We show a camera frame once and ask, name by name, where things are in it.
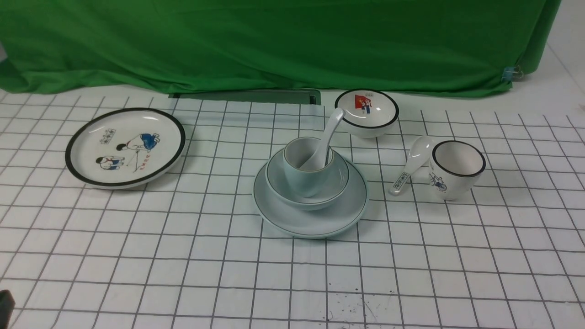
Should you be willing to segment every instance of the white plate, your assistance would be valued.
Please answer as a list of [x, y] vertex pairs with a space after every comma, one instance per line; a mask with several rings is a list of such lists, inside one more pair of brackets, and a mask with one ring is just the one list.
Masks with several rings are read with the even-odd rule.
[[320, 239], [339, 234], [352, 227], [364, 214], [369, 199], [366, 179], [347, 161], [347, 189], [327, 208], [315, 211], [300, 210], [282, 202], [266, 182], [266, 165], [254, 181], [252, 196], [260, 216], [281, 231], [294, 237]]
[[165, 173], [184, 148], [185, 130], [174, 117], [156, 109], [128, 108], [84, 125], [69, 141], [65, 163], [88, 185], [128, 189]]

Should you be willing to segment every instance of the spoon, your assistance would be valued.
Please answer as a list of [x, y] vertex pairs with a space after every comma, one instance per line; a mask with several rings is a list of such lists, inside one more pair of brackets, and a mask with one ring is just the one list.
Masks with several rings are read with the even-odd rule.
[[335, 128], [337, 128], [344, 116], [344, 109], [338, 107], [333, 110], [333, 113], [329, 117], [327, 125], [325, 126], [325, 131], [323, 131], [323, 137], [321, 137], [321, 141], [319, 142], [319, 145], [317, 145], [317, 149], [315, 149], [315, 153], [313, 153], [313, 155], [305, 163], [303, 163], [299, 169], [319, 170], [325, 167], [327, 162], [327, 153], [329, 150], [329, 142], [331, 141], [331, 137], [333, 136]]
[[414, 140], [410, 151], [408, 151], [406, 166], [404, 166], [402, 173], [394, 180], [394, 184], [388, 189], [388, 193], [397, 196], [402, 192], [402, 186], [406, 183], [410, 175], [422, 167], [431, 157], [431, 151], [434, 145], [435, 142], [429, 136], [420, 136]]

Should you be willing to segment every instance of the red flag illustration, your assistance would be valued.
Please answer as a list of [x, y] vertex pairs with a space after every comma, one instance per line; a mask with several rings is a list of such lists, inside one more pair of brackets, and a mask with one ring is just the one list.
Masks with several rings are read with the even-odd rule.
[[365, 96], [356, 95], [356, 108], [365, 109], [366, 108], [366, 101], [370, 101], [370, 103], [371, 103], [371, 99], [369, 99]]

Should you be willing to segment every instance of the cup rim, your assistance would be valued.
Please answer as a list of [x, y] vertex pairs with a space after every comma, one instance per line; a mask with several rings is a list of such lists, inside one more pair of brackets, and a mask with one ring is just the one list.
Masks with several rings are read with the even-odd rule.
[[270, 158], [270, 160], [268, 160], [268, 163], [266, 163], [266, 170], [264, 171], [264, 175], [266, 176], [266, 182], [268, 183], [268, 184], [267, 184], [267, 185], [268, 185], [268, 187], [270, 188], [270, 190], [271, 190], [272, 192], [274, 192], [274, 193], [275, 193], [276, 195], [278, 195], [279, 197], [281, 197], [281, 198], [284, 198], [284, 199], [286, 199], [286, 200], [288, 200], [289, 202], [291, 202], [291, 203], [294, 203], [294, 204], [302, 204], [302, 205], [320, 205], [320, 204], [325, 204], [325, 203], [328, 203], [328, 202], [331, 202], [331, 201], [333, 201], [333, 200], [337, 199], [337, 197], [339, 197], [339, 196], [340, 196], [340, 195], [341, 195], [341, 194], [342, 194], [342, 193], [345, 191], [345, 189], [347, 188], [347, 185], [349, 184], [349, 165], [347, 164], [347, 161], [345, 161], [345, 159], [343, 159], [343, 158], [342, 158], [342, 160], [343, 160], [343, 163], [345, 164], [345, 168], [347, 169], [347, 175], [348, 175], [348, 177], [347, 177], [347, 180], [345, 181], [345, 185], [343, 185], [343, 187], [341, 188], [341, 190], [340, 190], [340, 191], [339, 191], [337, 194], [335, 194], [334, 196], [332, 196], [331, 198], [329, 198], [329, 199], [327, 199], [327, 200], [323, 200], [323, 201], [319, 201], [319, 202], [307, 202], [307, 203], [304, 203], [304, 202], [299, 202], [299, 201], [290, 200], [290, 199], [289, 199], [289, 198], [287, 198], [286, 196], [284, 196], [284, 195], [280, 194], [280, 193], [279, 193], [279, 192], [278, 192], [278, 191], [277, 191], [277, 190], [276, 190], [276, 189], [275, 189], [275, 188], [272, 186], [272, 182], [271, 182], [271, 180], [270, 180], [270, 176], [268, 176], [268, 168], [270, 167], [270, 165], [274, 164], [274, 161], [278, 161], [278, 159], [277, 159], [277, 155], [278, 155], [278, 153], [280, 153], [280, 152], [281, 152], [281, 151], [278, 151], [278, 152], [277, 152], [277, 153], [276, 153], [276, 154], [275, 154], [273, 157], [271, 157], [271, 158]]
[[292, 144], [292, 143], [293, 143], [295, 140], [299, 140], [299, 139], [316, 139], [316, 140], [320, 140], [320, 139], [318, 139], [317, 137], [303, 136], [303, 137], [298, 137], [298, 138], [295, 138], [295, 139], [291, 140], [290, 142], [288, 142], [288, 143], [287, 143], [287, 146], [285, 146], [285, 147], [284, 147], [284, 149], [283, 149], [283, 158], [284, 158], [284, 161], [286, 161], [286, 163], [287, 163], [289, 166], [293, 167], [294, 169], [296, 169], [296, 170], [298, 170], [298, 171], [300, 171], [300, 172], [304, 172], [304, 173], [318, 173], [318, 172], [321, 172], [321, 171], [323, 171], [323, 170], [325, 170], [325, 169], [327, 169], [327, 168], [329, 168], [329, 167], [331, 166], [331, 164], [332, 164], [332, 163], [333, 163], [333, 161], [335, 160], [335, 153], [333, 152], [333, 149], [331, 148], [331, 146], [328, 146], [328, 149], [329, 149], [329, 152], [328, 152], [328, 154], [331, 154], [331, 160], [330, 160], [330, 161], [329, 161], [329, 162], [328, 162], [328, 163], [325, 165], [325, 167], [323, 167], [323, 168], [321, 168], [321, 169], [319, 169], [319, 170], [302, 170], [302, 169], [300, 169], [300, 168], [297, 168], [296, 166], [293, 166], [293, 164], [291, 164], [291, 163], [288, 161], [288, 159], [287, 159], [287, 149], [288, 149], [288, 147], [289, 147], [289, 146], [290, 146], [290, 145], [291, 145], [291, 144]]
[[[437, 157], [436, 157], [436, 151], [437, 151], [437, 148], [438, 148], [439, 146], [441, 146], [441, 145], [445, 144], [445, 143], [453, 143], [453, 142], [454, 142], [454, 143], [461, 143], [461, 144], [465, 144], [465, 145], [467, 145], [467, 146], [470, 146], [471, 148], [473, 148], [473, 149], [474, 149], [474, 150], [477, 152], [477, 154], [479, 154], [479, 156], [481, 157], [481, 160], [483, 161], [483, 164], [482, 164], [482, 166], [481, 166], [481, 169], [480, 169], [478, 172], [476, 172], [476, 173], [473, 173], [473, 174], [467, 174], [467, 175], [465, 175], [465, 174], [458, 174], [458, 173], [454, 173], [454, 172], [452, 172], [451, 170], [449, 170], [449, 169], [447, 169], [447, 168], [443, 167], [443, 166], [442, 166], [442, 165], [441, 165], [441, 164], [440, 164], [440, 163], [437, 161]], [[480, 152], [480, 151], [479, 151], [479, 150], [478, 150], [478, 149], [477, 149], [475, 146], [473, 146], [473, 145], [471, 145], [471, 144], [469, 144], [469, 143], [466, 143], [466, 142], [462, 142], [462, 141], [460, 141], [460, 140], [444, 140], [443, 142], [441, 142], [441, 143], [438, 143], [438, 144], [437, 144], [437, 145], [435, 145], [435, 147], [433, 148], [432, 155], [433, 155], [433, 161], [434, 161], [434, 162], [437, 164], [437, 166], [439, 166], [439, 168], [441, 168], [441, 169], [443, 169], [444, 171], [448, 172], [449, 174], [451, 174], [451, 175], [454, 175], [454, 176], [457, 176], [457, 177], [475, 177], [475, 176], [477, 176], [477, 175], [481, 174], [482, 172], [484, 172], [484, 170], [486, 169], [486, 158], [483, 156], [483, 154], [481, 154], [481, 152]]]
[[339, 106], [338, 106], [339, 100], [340, 100], [340, 99], [341, 99], [341, 98], [342, 98], [342, 97], [343, 97], [345, 94], [347, 94], [347, 93], [350, 93], [350, 92], [354, 92], [354, 91], [358, 91], [358, 90], [364, 90], [364, 91], [371, 91], [371, 92], [375, 92], [375, 93], [377, 93], [377, 94], [380, 94], [380, 95], [382, 95], [382, 96], [384, 96], [384, 97], [388, 98], [388, 99], [389, 99], [389, 100], [390, 100], [390, 101], [391, 101], [391, 102], [394, 104], [394, 107], [396, 108], [396, 112], [394, 113], [394, 117], [393, 117], [392, 119], [390, 119], [390, 121], [388, 121], [388, 122], [384, 123], [383, 125], [379, 125], [379, 126], [362, 126], [362, 125], [358, 125], [358, 124], [356, 124], [356, 123], [354, 123], [354, 122], [351, 122], [351, 121], [347, 120], [345, 117], [343, 117], [343, 121], [345, 121], [346, 123], [348, 123], [348, 124], [350, 124], [350, 125], [352, 125], [352, 126], [356, 126], [356, 127], [358, 127], [358, 128], [364, 128], [364, 129], [378, 129], [378, 128], [383, 128], [383, 127], [389, 126], [389, 125], [393, 124], [393, 123], [394, 123], [394, 122], [395, 122], [395, 121], [398, 119], [398, 113], [399, 113], [399, 111], [400, 111], [400, 110], [398, 109], [398, 104], [396, 104], [396, 101], [395, 101], [395, 100], [394, 100], [392, 97], [390, 97], [390, 96], [386, 95], [385, 93], [383, 93], [383, 92], [381, 92], [381, 91], [379, 91], [379, 90], [373, 90], [373, 89], [364, 89], [364, 88], [357, 88], [357, 89], [352, 89], [352, 90], [345, 91], [345, 92], [343, 92], [341, 95], [339, 95], [339, 96], [337, 97], [337, 99], [335, 100], [335, 108], [339, 107]]

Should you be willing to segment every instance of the bicycle illustration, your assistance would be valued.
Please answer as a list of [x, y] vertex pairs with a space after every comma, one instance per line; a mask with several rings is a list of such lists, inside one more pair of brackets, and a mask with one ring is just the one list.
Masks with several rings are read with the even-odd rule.
[[429, 177], [431, 178], [431, 185], [436, 186], [439, 191], [445, 192], [447, 190], [447, 185], [443, 183], [442, 177], [437, 177], [437, 175], [433, 173], [429, 173]]

